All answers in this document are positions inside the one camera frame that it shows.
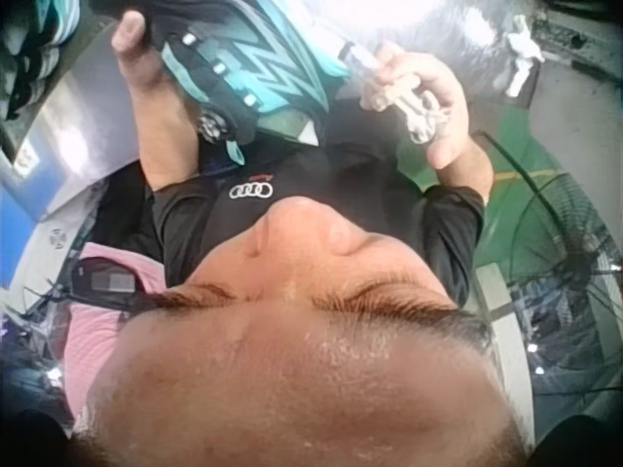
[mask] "pink towel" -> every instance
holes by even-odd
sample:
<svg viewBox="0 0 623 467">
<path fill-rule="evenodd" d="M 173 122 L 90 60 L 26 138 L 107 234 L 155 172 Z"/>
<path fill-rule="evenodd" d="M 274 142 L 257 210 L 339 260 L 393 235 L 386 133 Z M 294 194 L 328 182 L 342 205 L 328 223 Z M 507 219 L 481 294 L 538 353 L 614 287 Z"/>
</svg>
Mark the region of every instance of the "pink towel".
<svg viewBox="0 0 623 467">
<path fill-rule="evenodd" d="M 81 258 L 108 258 L 134 269 L 145 291 L 153 294 L 165 289 L 165 268 L 136 253 L 88 243 Z M 65 393 L 69 409 L 78 417 L 87 402 L 87 393 L 99 370 L 117 343 L 119 311 L 71 304 L 71 323 L 64 353 Z"/>
</svg>

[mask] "teal helmet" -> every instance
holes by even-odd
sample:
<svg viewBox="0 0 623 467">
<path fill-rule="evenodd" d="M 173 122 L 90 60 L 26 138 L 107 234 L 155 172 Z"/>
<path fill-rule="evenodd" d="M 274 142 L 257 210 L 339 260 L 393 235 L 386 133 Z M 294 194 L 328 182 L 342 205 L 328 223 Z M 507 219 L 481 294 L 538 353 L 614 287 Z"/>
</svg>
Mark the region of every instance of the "teal helmet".
<svg viewBox="0 0 623 467">
<path fill-rule="evenodd" d="M 284 111 L 314 121 L 321 139 L 330 102 L 348 77 L 337 57 L 303 39 L 280 2 L 92 0 L 96 10 L 116 17 L 129 7 L 145 15 L 151 43 L 202 108 L 203 135 L 228 142 L 239 163 L 238 145 L 253 141 L 258 130 L 275 132 L 263 120 Z"/>
</svg>

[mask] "four rings logo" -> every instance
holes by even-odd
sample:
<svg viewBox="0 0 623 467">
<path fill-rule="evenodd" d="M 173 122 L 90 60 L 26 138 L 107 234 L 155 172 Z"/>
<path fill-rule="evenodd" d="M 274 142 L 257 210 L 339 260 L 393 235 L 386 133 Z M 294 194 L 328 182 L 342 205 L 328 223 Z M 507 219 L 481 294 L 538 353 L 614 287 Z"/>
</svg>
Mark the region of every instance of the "four rings logo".
<svg viewBox="0 0 623 467">
<path fill-rule="evenodd" d="M 273 185 L 270 183 L 245 183 L 243 185 L 236 185 L 230 190 L 230 198 L 231 199 L 240 199 L 240 198 L 261 198 L 268 199 L 270 198 L 275 190 L 273 189 Z"/>
</svg>

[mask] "eyebrow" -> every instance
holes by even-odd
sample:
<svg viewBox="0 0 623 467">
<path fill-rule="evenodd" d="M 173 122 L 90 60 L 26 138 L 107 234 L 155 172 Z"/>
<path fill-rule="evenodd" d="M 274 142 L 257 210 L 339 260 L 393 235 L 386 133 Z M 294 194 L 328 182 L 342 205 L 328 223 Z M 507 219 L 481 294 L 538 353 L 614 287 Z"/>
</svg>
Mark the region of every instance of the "eyebrow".
<svg viewBox="0 0 623 467">
<path fill-rule="evenodd" d="M 402 283 L 417 286 L 405 280 Z M 426 330 L 439 336 L 465 342 L 479 353 L 485 353 L 491 347 L 493 341 L 491 328 L 477 315 L 451 305 L 439 305 L 434 302 L 419 303 L 414 298 L 397 300 L 381 296 L 380 299 L 375 300 L 369 297 L 385 284 L 386 282 L 381 281 L 370 282 L 346 298 L 329 295 L 323 299 L 314 299 L 312 303 L 316 310 L 338 318 L 346 318 L 347 323 L 352 326 L 370 327 L 377 323 L 399 326 L 403 329 Z M 147 295 L 144 298 L 143 307 L 137 313 L 133 313 L 132 318 L 150 311 L 161 311 L 168 317 L 181 318 L 213 308 L 228 307 L 237 302 L 231 293 L 220 286 L 202 284 L 197 288 L 209 293 L 191 295 L 166 292 Z M 246 298 L 244 302 L 253 303 L 259 300 L 261 297 Z M 368 302 L 367 310 L 357 308 L 365 302 Z"/>
</svg>

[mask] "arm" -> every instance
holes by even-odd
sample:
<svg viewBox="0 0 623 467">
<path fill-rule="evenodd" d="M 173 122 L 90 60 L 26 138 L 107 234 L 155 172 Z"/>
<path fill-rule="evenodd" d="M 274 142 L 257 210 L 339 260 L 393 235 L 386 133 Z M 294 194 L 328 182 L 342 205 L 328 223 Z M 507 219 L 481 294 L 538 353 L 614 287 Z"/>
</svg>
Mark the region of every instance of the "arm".
<svg viewBox="0 0 623 467">
<path fill-rule="evenodd" d="M 197 134 L 173 90 L 130 92 L 140 163 L 154 191 L 199 175 Z"/>
<path fill-rule="evenodd" d="M 421 81 L 448 112 L 448 121 L 426 149 L 426 157 L 439 182 L 447 187 L 471 188 L 487 203 L 494 183 L 493 167 L 487 154 L 469 137 L 465 94 L 452 70 L 432 55 L 409 54 L 395 44 L 386 44 L 378 59 L 384 67 L 377 81 L 385 87 L 385 97 L 387 90 L 396 97 L 405 88 L 412 89 L 417 78 L 415 83 Z M 374 108 L 371 105 L 375 101 L 374 92 L 367 89 L 362 100 L 364 108 Z"/>
<path fill-rule="evenodd" d="M 127 12 L 112 46 L 128 82 L 140 162 L 150 187 L 161 190 L 199 172 L 199 139 L 184 98 L 144 41 L 145 18 Z"/>
<path fill-rule="evenodd" d="M 471 138 L 463 152 L 449 165 L 437 170 L 439 182 L 446 187 L 468 187 L 489 202 L 494 185 L 494 168 L 487 153 Z"/>
</svg>

